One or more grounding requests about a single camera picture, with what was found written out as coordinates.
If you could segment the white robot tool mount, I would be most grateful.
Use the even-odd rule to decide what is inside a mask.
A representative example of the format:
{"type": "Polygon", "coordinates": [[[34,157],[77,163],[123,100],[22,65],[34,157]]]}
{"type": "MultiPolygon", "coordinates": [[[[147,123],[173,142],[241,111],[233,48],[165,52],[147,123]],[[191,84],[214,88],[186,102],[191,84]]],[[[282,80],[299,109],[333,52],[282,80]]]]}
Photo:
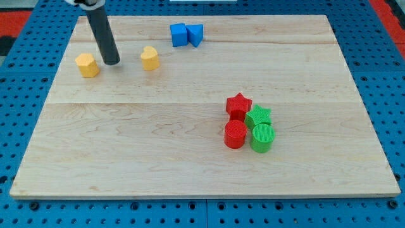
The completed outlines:
{"type": "Polygon", "coordinates": [[[105,5],[105,0],[65,0],[65,2],[86,11],[96,10],[105,5]]]}

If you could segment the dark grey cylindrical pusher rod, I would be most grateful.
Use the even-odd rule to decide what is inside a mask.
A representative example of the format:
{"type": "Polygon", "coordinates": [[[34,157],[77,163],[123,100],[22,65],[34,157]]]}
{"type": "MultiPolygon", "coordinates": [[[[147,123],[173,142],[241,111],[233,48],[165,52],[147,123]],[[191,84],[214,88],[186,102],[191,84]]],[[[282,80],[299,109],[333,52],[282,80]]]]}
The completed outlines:
{"type": "Polygon", "coordinates": [[[105,64],[116,65],[120,62],[120,55],[104,8],[105,2],[87,2],[87,4],[86,16],[101,57],[105,64]]]}

